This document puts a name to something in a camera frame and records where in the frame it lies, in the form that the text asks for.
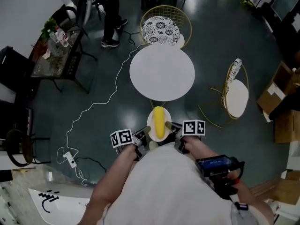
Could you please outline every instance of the gold wire chair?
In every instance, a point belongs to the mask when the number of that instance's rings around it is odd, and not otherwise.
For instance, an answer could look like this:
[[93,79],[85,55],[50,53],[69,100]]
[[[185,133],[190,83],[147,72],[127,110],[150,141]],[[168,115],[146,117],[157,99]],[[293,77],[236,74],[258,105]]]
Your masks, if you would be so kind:
[[[164,16],[170,18],[173,22],[176,23],[176,25],[179,28],[180,34],[184,37],[185,43],[181,47],[183,48],[186,44],[188,44],[191,36],[192,36],[192,24],[191,21],[189,20],[188,16],[181,11],[180,9],[168,5],[161,5],[154,7],[150,9],[148,12],[145,13],[145,15],[142,17],[141,22],[140,22],[140,34],[142,36],[142,25],[145,21],[147,21],[149,18],[154,17],[154,16]],[[142,36],[142,39],[144,42],[149,45],[144,37]]]
[[[228,88],[228,79],[229,79],[230,73],[231,73],[231,71],[232,71],[233,65],[234,65],[234,63],[232,63],[232,64],[230,65],[229,69],[228,69],[227,76],[226,76],[226,80],[225,80],[225,83],[224,83],[224,85],[223,85],[223,90],[222,90],[222,92],[219,91],[218,89],[215,89],[214,87],[210,87],[210,88],[209,88],[209,89],[211,89],[211,90],[213,90],[213,91],[216,91],[216,92],[218,92],[218,93],[221,94],[221,104],[222,104],[222,106],[223,106],[223,107],[226,109],[226,111],[227,111],[227,114],[228,114],[228,116],[229,116],[229,118],[230,118],[230,121],[229,121],[229,122],[231,122],[231,121],[236,120],[236,119],[239,118],[239,117],[234,117],[234,116],[232,116],[232,115],[230,114],[230,112],[228,111],[228,105],[227,105],[227,96],[226,96],[226,95],[227,95],[227,93],[228,93],[228,89],[227,89],[227,88]],[[244,71],[244,74],[245,74],[245,77],[246,77],[246,81],[247,81],[247,90],[249,91],[249,81],[248,81],[247,71],[246,71],[246,69],[245,69],[245,67],[244,67],[243,64],[241,65],[241,67],[243,68],[243,71]],[[218,101],[213,101],[213,102],[203,103],[203,104],[201,104],[201,105],[208,105],[208,104],[216,103],[216,102],[218,102]],[[208,122],[210,122],[212,125],[214,125],[214,126],[216,126],[216,127],[218,127],[218,128],[223,128],[223,127],[221,127],[221,126],[215,124],[214,122],[212,122],[210,119],[208,119],[208,117],[204,114],[203,110],[201,109],[200,105],[198,105],[198,108],[199,108],[200,112],[201,112],[202,115],[206,118],[206,120],[207,120]]]

